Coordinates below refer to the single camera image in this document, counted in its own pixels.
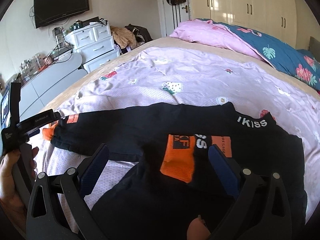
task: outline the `wall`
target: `wall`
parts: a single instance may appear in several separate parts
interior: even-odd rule
[[[157,0],[89,1],[90,11],[70,18],[63,26],[69,27],[77,19],[99,16],[108,19],[113,26],[140,25],[149,30],[153,39],[161,37]],[[56,46],[52,36],[52,29],[56,26],[35,29],[29,17],[32,6],[33,0],[14,0],[0,21],[0,73],[5,81],[19,71],[23,60],[37,52],[47,54]]]
[[[310,36],[320,41],[320,26],[305,0],[296,0],[297,43],[296,49],[308,49]]]

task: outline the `drawer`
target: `drawer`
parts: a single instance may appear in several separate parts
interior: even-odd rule
[[[90,43],[95,42],[94,39],[94,34],[93,34],[93,29],[87,29],[83,31],[79,31],[75,34],[73,34],[73,40],[74,40],[74,45],[76,46],[75,48],[81,48],[84,47]]]
[[[31,82],[21,88],[20,98],[19,111],[22,114],[39,98]]]
[[[116,49],[85,63],[83,67],[89,73],[119,56],[120,56],[120,51],[119,49]]]
[[[47,90],[41,97],[40,100],[44,106],[54,100],[59,94],[68,89],[74,83],[82,79],[87,75],[84,69],[77,69],[70,73],[68,76],[61,79],[58,83],[53,85],[49,90]]]
[[[77,49],[76,51],[82,56],[82,63],[86,63],[102,54],[105,54],[114,49],[115,43],[113,37],[104,38],[94,44],[89,44],[85,47]]]
[[[38,114],[42,108],[44,108],[44,105],[38,98],[36,101],[33,102],[31,106],[29,106],[29,108],[26,111],[24,111],[22,114],[20,113],[20,121],[26,120],[29,117]]]
[[[82,57],[79,53],[73,53],[70,59],[69,57],[70,54],[62,57],[60,61],[40,72],[31,81],[39,97],[65,76],[81,67]]]
[[[96,27],[93,27],[93,34],[96,41],[100,41],[106,37],[111,36],[111,30],[110,25],[98,25]]]

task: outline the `small screen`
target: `small screen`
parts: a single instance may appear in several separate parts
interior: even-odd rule
[[[8,119],[10,119],[9,115],[9,90],[7,90],[1,101],[1,126],[3,126],[6,120],[6,123],[8,123]]]

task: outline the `pink bedsheet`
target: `pink bedsheet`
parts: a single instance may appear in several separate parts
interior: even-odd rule
[[[182,22],[170,37],[223,49],[231,49],[265,61],[249,44],[239,39],[235,34],[228,32],[223,25],[212,24],[212,20],[204,22],[195,19],[193,21]]]

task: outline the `gray pillow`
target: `gray pillow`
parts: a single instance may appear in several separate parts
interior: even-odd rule
[[[320,62],[320,42],[314,37],[310,37],[310,52],[315,57],[315,59]]]

